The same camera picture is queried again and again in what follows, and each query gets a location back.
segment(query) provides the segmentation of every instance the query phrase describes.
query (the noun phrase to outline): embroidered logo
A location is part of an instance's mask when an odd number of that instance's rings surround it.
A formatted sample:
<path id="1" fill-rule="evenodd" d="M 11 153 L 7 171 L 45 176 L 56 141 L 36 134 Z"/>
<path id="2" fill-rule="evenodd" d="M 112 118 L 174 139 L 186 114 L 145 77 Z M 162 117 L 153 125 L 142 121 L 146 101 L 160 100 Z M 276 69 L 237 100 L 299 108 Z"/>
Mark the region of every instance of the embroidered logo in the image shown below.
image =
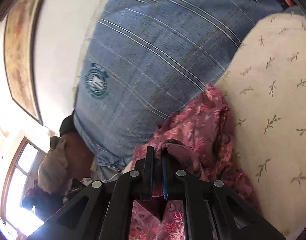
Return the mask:
<path id="1" fill-rule="evenodd" d="M 91 64 L 91 69 L 85 76 L 85 86 L 92 97 L 99 100 L 107 97 L 109 92 L 106 79 L 108 77 L 108 74 L 102 66 L 95 63 Z"/>

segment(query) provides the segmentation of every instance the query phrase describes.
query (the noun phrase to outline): brown fabric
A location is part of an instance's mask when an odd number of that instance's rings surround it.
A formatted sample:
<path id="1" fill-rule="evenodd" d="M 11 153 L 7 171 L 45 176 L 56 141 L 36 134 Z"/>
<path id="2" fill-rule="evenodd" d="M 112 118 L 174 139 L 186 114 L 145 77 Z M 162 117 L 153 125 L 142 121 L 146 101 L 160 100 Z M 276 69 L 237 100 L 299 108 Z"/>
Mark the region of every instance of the brown fabric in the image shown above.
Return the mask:
<path id="1" fill-rule="evenodd" d="M 64 151 L 68 161 L 68 178 L 81 181 L 83 178 L 91 177 L 90 167 L 94 154 L 88 149 L 81 136 L 78 133 L 67 133 L 62 137 L 66 141 Z"/>

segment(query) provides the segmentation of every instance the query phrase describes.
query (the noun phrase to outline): pillow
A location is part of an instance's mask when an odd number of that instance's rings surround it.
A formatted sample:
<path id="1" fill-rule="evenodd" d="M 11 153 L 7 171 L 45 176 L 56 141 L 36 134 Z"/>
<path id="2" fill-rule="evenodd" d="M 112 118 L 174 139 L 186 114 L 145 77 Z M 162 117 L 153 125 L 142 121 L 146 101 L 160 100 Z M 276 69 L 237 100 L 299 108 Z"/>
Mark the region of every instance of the pillow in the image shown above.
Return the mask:
<path id="1" fill-rule="evenodd" d="M 254 23 L 281 9 L 275 0 L 109 0 L 74 112 L 96 163 L 125 168 L 157 124 L 222 75 Z"/>
<path id="2" fill-rule="evenodd" d="M 292 238 L 306 225 L 306 19 L 261 20 L 216 87 L 234 114 L 236 154 L 263 216 Z"/>

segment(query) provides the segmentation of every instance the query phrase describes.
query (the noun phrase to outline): pink cloth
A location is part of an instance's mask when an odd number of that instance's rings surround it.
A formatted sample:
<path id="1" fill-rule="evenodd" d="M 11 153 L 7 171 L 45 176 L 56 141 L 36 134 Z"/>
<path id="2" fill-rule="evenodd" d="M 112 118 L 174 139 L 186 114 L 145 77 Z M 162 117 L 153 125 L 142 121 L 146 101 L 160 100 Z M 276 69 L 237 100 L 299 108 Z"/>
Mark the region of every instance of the pink cloth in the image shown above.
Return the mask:
<path id="1" fill-rule="evenodd" d="M 134 151 L 134 160 L 145 158 L 152 145 L 160 160 L 166 147 L 187 172 L 204 181 L 223 180 L 246 202 L 261 212 L 257 195 L 236 164 L 233 119 L 223 95 L 213 86 L 190 102 L 180 113 L 173 113 L 157 128 L 152 139 Z M 134 201 L 130 240 L 184 239 L 182 201 L 164 201 L 162 182 L 153 185 L 151 201 Z"/>

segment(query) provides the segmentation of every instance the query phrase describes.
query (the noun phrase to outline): black plastic mount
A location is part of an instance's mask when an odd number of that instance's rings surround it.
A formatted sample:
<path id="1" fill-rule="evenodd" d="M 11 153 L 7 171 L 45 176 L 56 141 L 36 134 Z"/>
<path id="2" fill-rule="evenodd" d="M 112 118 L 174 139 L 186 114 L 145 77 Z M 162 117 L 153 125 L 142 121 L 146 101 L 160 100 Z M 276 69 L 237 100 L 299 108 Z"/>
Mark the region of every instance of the black plastic mount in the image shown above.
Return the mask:
<path id="1" fill-rule="evenodd" d="M 182 200 L 186 240 L 285 240 L 221 180 L 199 180 L 167 150 L 161 156 L 167 200 Z M 134 200 L 152 198 L 154 148 L 135 170 L 104 184 L 95 181 L 50 217 L 27 240 L 127 240 Z"/>

